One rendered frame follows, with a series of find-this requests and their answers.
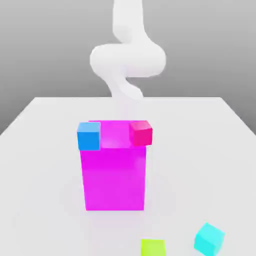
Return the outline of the large magenta box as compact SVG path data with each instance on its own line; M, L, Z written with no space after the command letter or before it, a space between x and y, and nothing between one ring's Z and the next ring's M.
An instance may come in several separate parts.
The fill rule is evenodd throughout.
M80 151L87 211L142 211L145 207L147 146L133 146L133 120L100 123L100 149Z

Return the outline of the small cyan cube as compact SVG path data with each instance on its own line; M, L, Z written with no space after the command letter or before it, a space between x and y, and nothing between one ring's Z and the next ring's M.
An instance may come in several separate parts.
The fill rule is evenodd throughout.
M205 256L217 256L224 237L222 230L206 222L195 236L194 248Z

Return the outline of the small red cube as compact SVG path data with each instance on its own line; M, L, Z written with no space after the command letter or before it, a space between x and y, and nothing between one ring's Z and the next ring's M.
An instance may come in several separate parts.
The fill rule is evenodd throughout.
M153 128L147 120L134 120L129 124L129 138L133 146L149 146L153 142Z

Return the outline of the small lime cube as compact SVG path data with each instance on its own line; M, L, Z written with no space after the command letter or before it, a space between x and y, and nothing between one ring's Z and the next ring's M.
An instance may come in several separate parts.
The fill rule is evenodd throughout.
M141 239L140 256L166 256L165 241L161 239Z

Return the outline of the small blue cube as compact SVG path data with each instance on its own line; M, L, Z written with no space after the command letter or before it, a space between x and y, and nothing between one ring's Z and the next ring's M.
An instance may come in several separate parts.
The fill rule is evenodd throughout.
M77 128L77 142L80 151L98 151L100 149L99 122L81 122Z

